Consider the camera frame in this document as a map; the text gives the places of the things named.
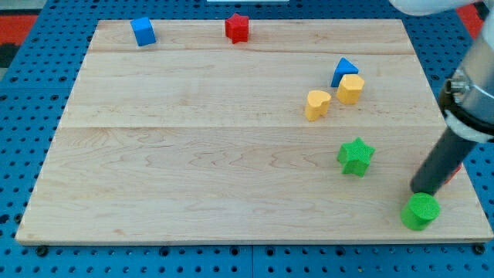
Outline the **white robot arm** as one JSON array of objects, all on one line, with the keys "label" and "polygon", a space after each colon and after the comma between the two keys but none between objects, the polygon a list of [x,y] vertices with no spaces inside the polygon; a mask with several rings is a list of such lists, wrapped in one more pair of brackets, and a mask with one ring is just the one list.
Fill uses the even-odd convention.
[{"label": "white robot arm", "polygon": [[[475,0],[390,0],[400,12],[425,16],[474,3]],[[493,141],[493,2],[482,29],[449,81],[452,105],[442,104],[445,120],[459,137]]]}]

